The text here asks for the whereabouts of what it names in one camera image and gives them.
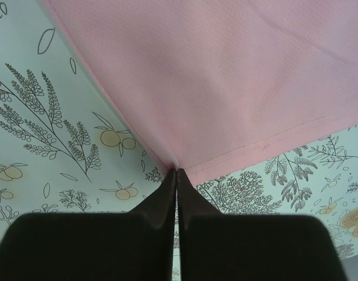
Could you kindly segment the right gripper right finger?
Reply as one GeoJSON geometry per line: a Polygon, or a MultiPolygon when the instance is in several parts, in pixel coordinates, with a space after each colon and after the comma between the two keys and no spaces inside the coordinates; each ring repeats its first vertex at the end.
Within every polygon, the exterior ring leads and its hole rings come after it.
{"type": "Polygon", "coordinates": [[[346,280],[324,225],[308,215],[224,215],[176,173],[182,280],[346,280]]]}

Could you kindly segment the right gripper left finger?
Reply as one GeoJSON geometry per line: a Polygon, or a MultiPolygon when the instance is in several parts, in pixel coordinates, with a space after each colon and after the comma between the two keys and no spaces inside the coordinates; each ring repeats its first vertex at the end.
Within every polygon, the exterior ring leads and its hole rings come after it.
{"type": "Polygon", "coordinates": [[[21,215],[0,244],[0,280],[170,280],[176,172],[127,213],[21,215]]]}

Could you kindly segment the pink t-shirt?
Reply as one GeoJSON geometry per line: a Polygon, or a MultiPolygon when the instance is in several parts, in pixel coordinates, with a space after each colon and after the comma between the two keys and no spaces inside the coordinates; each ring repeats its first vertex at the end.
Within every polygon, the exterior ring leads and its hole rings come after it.
{"type": "Polygon", "coordinates": [[[192,183],[358,124],[358,1],[43,1],[161,168],[192,183]]]}

